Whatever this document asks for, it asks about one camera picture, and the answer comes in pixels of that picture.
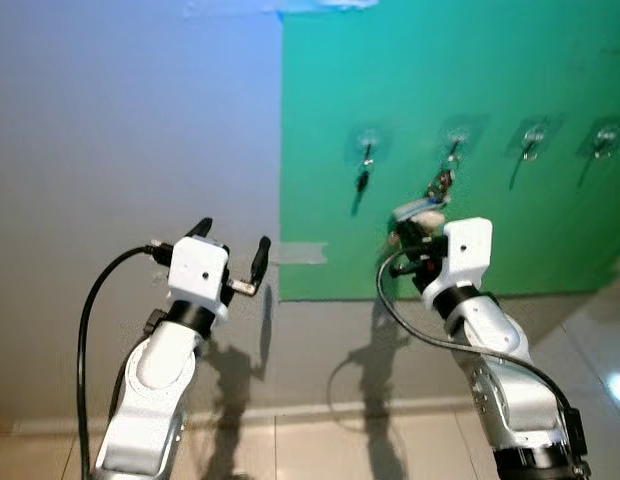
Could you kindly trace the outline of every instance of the green panel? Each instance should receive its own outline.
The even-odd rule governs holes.
[[[283,90],[282,241],[327,242],[328,261],[282,266],[282,299],[375,296],[390,213],[437,173],[441,125],[456,115],[489,115],[445,210],[492,220],[486,288],[584,291],[618,270],[620,151],[579,187],[576,150],[596,119],[620,115],[620,0],[381,0],[286,16]],[[517,160],[504,152],[545,114],[563,125],[510,190]],[[390,149],[353,216],[358,166],[345,152],[361,126],[389,132]]]

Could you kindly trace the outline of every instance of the baseboard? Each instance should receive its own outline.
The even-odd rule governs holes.
[[[472,408],[469,396],[425,398],[410,400],[390,400],[385,403],[381,415],[419,415],[440,413]],[[363,402],[337,403],[332,407],[322,405],[299,405],[290,407],[255,408],[246,410],[241,415],[243,426],[267,425],[276,419],[277,424],[309,423],[329,420],[361,419],[366,414]],[[207,428],[216,425],[216,412],[195,412],[189,415],[188,425],[192,428]],[[88,422],[91,432],[104,432],[107,427],[105,417],[92,418]],[[11,435],[75,435],[77,421],[74,417],[42,418],[14,422]]]

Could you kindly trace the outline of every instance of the white wall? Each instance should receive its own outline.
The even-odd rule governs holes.
[[[184,18],[178,2],[0,1],[0,416],[74,414],[75,350],[85,296],[115,255],[174,241],[203,216],[247,272],[262,234],[278,238],[281,92],[275,15]],[[88,396],[103,413],[118,364],[153,307],[160,269],[135,259],[109,280],[89,337]],[[447,352],[405,348],[371,302],[278,305],[276,267],[218,331],[226,402],[251,407],[466,395]],[[505,302],[533,338],[584,301]],[[417,306],[417,321],[440,320]],[[263,318],[272,319],[265,377]],[[203,365],[193,409],[219,375]]]

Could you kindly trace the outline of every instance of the tape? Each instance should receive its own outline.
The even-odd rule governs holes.
[[[322,265],[328,262],[323,249],[328,245],[323,243],[290,242],[279,245],[273,263],[277,265]]]
[[[191,19],[201,16],[227,17],[260,13],[306,13],[363,10],[380,0],[189,0],[182,14]]]

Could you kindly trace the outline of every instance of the floor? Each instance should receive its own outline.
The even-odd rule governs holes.
[[[594,478],[620,480],[620,413],[605,395],[575,402]],[[93,439],[93,457],[101,438]],[[76,438],[0,437],[0,479],[78,480]],[[179,480],[498,480],[473,411],[187,431]]]

